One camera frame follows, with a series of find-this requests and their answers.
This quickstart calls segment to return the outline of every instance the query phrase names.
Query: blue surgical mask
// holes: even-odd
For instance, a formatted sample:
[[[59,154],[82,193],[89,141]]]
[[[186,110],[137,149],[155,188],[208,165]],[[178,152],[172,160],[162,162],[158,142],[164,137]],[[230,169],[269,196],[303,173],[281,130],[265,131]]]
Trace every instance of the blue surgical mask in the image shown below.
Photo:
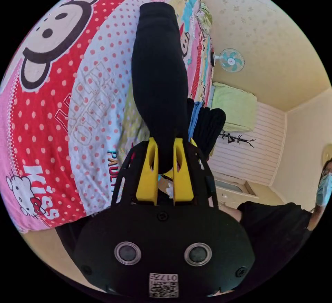
[[[332,173],[328,173],[322,177],[316,195],[316,204],[325,207],[332,193]]]

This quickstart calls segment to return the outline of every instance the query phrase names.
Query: electric fan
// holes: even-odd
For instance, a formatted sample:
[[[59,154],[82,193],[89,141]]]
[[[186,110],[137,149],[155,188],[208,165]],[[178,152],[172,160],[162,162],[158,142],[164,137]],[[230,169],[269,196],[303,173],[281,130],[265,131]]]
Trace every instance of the electric fan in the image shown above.
[[[221,67],[227,72],[239,72],[245,65],[243,56],[235,49],[228,48],[223,50],[219,56],[214,56],[219,60]]]

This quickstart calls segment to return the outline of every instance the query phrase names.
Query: coat rack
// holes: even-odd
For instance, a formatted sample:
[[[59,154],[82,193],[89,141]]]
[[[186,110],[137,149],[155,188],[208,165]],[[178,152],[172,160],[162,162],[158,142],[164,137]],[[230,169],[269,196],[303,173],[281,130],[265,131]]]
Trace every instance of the coat rack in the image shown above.
[[[233,143],[234,141],[236,141],[238,144],[240,144],[240,142],[243,142],[243,143],[247,143],[249,144],[252,148],[255,148],[252,146],[251,142],[252,141],[255,141],[256,139],[251,139],[251,140],[246,140],[246,139],[242,139],[242,134],[239,134],[238,137],[234,137],[234,136],[231,136],[230,133],[226,133],[225,131],[222,131],[220,133],[220,136],[222,136],[223,139],[227,138],[227,143],[230,144],[230,143]]]

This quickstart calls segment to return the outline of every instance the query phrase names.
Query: sticker label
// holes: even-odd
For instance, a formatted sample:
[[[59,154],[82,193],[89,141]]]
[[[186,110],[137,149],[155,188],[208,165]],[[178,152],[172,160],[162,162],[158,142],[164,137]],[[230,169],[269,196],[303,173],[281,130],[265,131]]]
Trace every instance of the sticker label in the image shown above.
[[[149,294],[159,298],[179,297],[178,275],[150,273]]]

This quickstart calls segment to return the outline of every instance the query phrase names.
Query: red polka dot quilt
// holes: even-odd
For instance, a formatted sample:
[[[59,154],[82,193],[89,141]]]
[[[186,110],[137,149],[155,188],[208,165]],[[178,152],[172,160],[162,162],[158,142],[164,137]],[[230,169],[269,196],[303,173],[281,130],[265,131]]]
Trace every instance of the red polka dot quilt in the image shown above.
[[[24,39],[1,82],[0,192],[20,232],[110,206],[139,7],[152,1],[175,8],[188,96],[207,102],[212,48],[195,18],[200,0],[59,2]]]

